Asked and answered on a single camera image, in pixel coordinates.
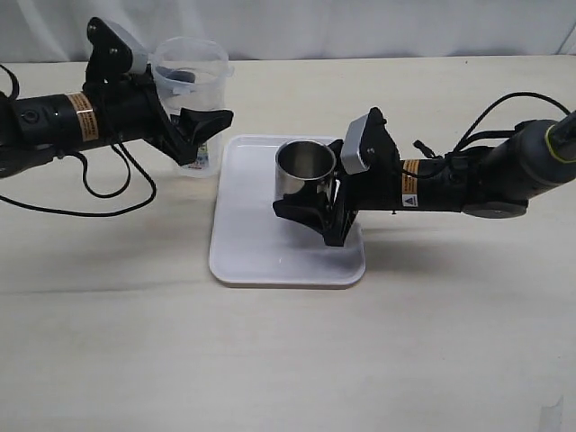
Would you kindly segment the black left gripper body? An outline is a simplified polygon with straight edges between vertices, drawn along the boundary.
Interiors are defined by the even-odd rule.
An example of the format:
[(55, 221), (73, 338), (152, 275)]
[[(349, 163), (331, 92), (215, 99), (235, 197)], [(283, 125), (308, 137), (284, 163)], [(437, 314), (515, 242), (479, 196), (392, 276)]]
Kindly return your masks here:
[(145, 140), (179, 165), (189, 162), (189, 142), (179, 117), (167, 114), (152, 76), (122, 76), (92, 84), (103, 129), (122, 141)]

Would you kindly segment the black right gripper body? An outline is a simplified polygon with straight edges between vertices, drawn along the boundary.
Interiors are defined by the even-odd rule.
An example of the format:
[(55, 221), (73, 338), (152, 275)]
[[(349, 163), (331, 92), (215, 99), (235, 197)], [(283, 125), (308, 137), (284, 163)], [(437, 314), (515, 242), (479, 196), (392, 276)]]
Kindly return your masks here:
[(324, 243), (342, 247), (348, 232), (360, 211), (399, 211), (401, 209), (401, 159), (392, 139), (369, 145), (372, 164), (367, 171), (349, 175), (340, 162), (343, 140), (328, 145), (337, 156), (335, 170), (339, 188), (328, 213), (328, 228), (323, 233)]

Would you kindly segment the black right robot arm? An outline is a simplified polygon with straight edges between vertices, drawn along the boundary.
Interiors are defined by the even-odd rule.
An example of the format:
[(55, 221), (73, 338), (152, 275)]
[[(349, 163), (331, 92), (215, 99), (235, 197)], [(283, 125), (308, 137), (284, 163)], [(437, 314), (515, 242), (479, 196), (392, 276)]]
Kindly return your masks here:
[(276, 216), (344, 245), (360, 211), (524, 215), (531, 199), (575, 179), (575, 115), (473, 134), (453, 151), (403, 159), (377, 107), (326, 147), (332, 164), (273, 203)]

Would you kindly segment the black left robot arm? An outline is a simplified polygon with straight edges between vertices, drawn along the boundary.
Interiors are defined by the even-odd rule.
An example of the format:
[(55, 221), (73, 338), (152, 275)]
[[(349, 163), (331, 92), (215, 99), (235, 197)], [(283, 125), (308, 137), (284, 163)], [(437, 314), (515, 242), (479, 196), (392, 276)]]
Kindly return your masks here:
[(179, 166), (232, 124), (226, 109), (183, 108), (168, 114), (149, 71), (85, 81), (81, 91), (16, 99), (1, 96), (1, 176), (18, 175), (55, 158), (143, 140)]

